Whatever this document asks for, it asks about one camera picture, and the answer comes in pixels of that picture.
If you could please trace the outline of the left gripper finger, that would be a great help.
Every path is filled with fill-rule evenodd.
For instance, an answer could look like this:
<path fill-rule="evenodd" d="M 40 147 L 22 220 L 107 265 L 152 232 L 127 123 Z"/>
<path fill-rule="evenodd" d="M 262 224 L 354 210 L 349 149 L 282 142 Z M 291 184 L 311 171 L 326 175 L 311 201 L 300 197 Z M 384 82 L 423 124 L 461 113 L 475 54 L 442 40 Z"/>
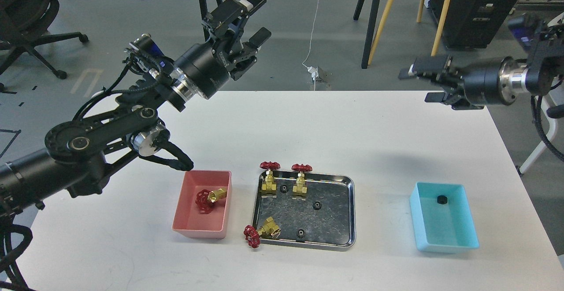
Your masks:
<path fill-rule="evenodd" d="M 250 16 L 267 0 L 225 0 L 212 12 L 205 14 L 203 27 L 208 41 L 227 41 L 231 47 L 240 40 Z"/>
<path fill-rule="evenodd" d="M 242 50 L 233 56 L 231 70 L 232 80 L 238 80 L 256 63 L 256 55 L 260 47 L 272 33 L 265 27 L 260 28 L 250 39 L 242 43 Z"/>

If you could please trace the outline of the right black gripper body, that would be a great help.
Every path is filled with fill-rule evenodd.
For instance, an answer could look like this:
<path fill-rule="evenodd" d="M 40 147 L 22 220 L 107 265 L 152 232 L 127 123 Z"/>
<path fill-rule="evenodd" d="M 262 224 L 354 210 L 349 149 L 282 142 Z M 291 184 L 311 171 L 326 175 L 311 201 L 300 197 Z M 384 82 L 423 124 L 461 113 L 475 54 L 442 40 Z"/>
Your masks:
<path fill-rule="evenodd" d="M 482 59 L 456 67 L 449 57 L 449 76 L 457 90 L 445 93 L 445 104 L 455 110 L 482 109 L 484 106 L 506 106 L 502 92 L 501 71 L 505 58 Z"/>

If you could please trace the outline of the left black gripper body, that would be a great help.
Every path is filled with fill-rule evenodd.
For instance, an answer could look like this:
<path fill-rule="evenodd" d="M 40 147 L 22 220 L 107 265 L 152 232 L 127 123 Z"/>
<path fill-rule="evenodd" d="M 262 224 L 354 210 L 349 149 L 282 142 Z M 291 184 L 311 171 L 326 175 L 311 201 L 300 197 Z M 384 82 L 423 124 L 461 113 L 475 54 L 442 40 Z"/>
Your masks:
<path fill-rule="evenodd" d="M 210 99 L 228 81 L 232 80 L 232 58 L 242 50 L 236 42 L 233 49 L 227 41 L 207 41 L 196 44 L 174 63 L 174 92 L 183 100 L 193 95 Z"/>

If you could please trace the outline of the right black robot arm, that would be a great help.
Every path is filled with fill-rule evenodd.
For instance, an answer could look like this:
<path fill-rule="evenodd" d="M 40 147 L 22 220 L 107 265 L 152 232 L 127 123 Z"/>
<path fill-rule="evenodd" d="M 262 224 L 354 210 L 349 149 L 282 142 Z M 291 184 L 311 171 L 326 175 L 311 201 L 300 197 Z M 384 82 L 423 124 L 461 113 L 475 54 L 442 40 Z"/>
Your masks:
<path fill-rule="evenodd" d="M 512 18 L 509 30 L 527 52 L 526 59 L 485 59 L 459 68 L 450 55 L 418 57 L 399 73 L 400 80 L 418 78 L 442 88 L 430 92 L 427 103 L 441 103 L 454 110 L 482 109 L 484 106 L 510 106 L 516 95 L 529 92 L 534 126 L 547 148 L 563 159 L 542 130 L 542 97 L 555 88 L 554 80 L 563 80 L 563 25 L 548 26 L 542 18 L 529 13 Z"/>

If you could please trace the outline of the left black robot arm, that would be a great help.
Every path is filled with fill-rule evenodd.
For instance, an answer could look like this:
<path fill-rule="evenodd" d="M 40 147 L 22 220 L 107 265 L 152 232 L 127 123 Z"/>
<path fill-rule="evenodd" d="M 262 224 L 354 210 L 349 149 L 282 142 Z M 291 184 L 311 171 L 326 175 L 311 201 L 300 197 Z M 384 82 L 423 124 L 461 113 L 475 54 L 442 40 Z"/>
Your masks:
<path fill-rule="evenodd" d="M 157 110 L 168 102 L 181 112 L 194 95 L 209 99 L 246 73 L 271 32 L 262 27 L 246 42 L 241 37 L 266 1 L 220 2 L 203 15 L 206 41 L 177 60 L 143 34 L 126 49 L 125 67 L 113 85 L 83 104 L 72 121 L 50 129 L 43 149 L 2 165 L 1 271 L 8 277 L 2 289 L 29 289 L 16 261 L 33 234 L 14 224 L 27 207 L 42 210 L 44 199 L 63 189 L 73 198 L 101 194 L 110 177 L 137 157 L 175 170 L 193 169 L 192 159 L 170 141 Z"/>

